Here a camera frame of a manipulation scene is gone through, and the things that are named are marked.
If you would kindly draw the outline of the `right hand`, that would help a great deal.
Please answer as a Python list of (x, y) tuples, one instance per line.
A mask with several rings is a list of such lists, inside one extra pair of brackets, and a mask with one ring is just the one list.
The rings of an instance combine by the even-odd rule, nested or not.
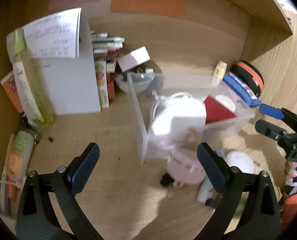
[(287, 161), (285, 163), (285, 180), (287, 183), (291, 183), (293, 181), (294, 178), (297, 177), (297, 162), (293, 162), (293, 161)]

